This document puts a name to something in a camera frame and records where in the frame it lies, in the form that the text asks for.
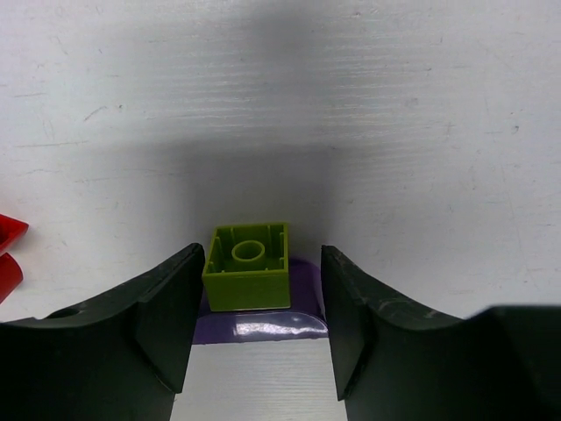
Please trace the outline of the lime square lego brick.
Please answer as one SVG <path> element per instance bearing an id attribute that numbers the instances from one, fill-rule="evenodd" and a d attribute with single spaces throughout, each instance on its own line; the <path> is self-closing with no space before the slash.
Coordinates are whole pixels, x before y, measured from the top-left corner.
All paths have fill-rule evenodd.
<path id="1" fill-rule="evenodd" d="M 213 312 L 288 309 L 288 225 L 218 226 L 202 282 Z"/>

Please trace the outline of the purple lego with lime top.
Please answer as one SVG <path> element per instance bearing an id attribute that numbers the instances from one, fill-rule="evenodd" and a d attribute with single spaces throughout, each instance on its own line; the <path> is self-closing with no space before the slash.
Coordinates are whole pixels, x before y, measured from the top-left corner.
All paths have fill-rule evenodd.
<path id="1" fill-rule="evenodd" d="M 321 339 L 328 336 L 320 268 L 310 261 L 289 261 L 291 307 L 274 310 L 213 312 L 202 298 L 195 345 Z"/>

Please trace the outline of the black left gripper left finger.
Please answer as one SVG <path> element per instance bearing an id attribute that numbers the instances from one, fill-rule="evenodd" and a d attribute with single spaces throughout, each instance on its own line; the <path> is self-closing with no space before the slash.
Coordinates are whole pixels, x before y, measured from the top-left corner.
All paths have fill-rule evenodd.
<path id="1" fill-rule="evenodd" d="M 4 420 L 168 420 L 202 298 L 191 244 L 98 296 L 1 326 Z"/>

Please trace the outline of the red jagged lego pieces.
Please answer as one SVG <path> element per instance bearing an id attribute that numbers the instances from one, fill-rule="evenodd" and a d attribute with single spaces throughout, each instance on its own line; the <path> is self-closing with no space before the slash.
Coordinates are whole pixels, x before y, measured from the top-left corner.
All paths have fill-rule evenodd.
<path id="1" fill-rule="evenodd" d="M 20 240 L 29 229 L 29 225 L 15 218 L 1 216 L 1 270 L 0 302 L 2 303 L 23 281 L 21 267 L 8 253 L 9 248 Z"/>

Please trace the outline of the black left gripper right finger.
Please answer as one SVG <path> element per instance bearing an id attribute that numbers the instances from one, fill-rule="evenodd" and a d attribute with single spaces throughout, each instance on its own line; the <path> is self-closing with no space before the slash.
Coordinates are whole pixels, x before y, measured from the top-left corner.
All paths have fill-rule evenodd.
<path id="1" fill-rule="evenodd" d="M 560 309 L 431 309 L 324 246 L 337 397 L 350 420 L 557 420 Z"/>

